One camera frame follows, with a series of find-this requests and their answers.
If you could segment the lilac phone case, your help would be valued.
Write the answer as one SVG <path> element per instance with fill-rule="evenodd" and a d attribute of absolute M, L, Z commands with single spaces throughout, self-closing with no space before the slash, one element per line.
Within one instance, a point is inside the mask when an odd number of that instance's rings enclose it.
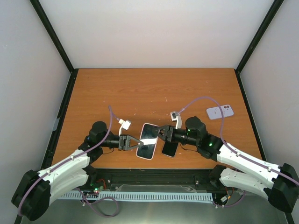
<path fill-rule="evenodd" d="M 234 111 L 230 105 L 222 105 L 221 108 L 218 106 L 208 108 L 206 109 L 206 113 L 210 120 L 221 119 L 222 116 L 226 118 L 234 115 Z"/>

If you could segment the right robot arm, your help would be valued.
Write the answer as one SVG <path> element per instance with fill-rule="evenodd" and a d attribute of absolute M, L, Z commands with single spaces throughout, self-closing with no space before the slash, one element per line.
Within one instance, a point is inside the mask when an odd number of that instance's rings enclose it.
<path fill-rule="evenodd" d="M 195 146 L 201 156 L 226 164 L 217 170 L 222 185 L 259 195 L 282 212 L 293 211 L 299 197 L 299 177 L 293 166 L 272 164 L 235 148 L 209 134 L 196 116 L 186 120 L 185 129 L 159 126 L 153 134 L 164 142 Z"/>

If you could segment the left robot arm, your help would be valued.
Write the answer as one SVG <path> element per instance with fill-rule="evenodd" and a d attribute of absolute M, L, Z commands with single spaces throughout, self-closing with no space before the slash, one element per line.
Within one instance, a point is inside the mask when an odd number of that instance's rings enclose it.
<path fill-rule="evenodd" d="M 96 169 L 91 164 L 103 155 L 104 147 L 128 151 L 142 145 L 130 135 L 113 134 L 103 121 L 95 122 L 71 155 L 46 169 L 26 172 L 11 203 L 17 207 L 19 216 L 35 221 L 65 193 L 83 185 L 87 188 L 96 185 Z"/>

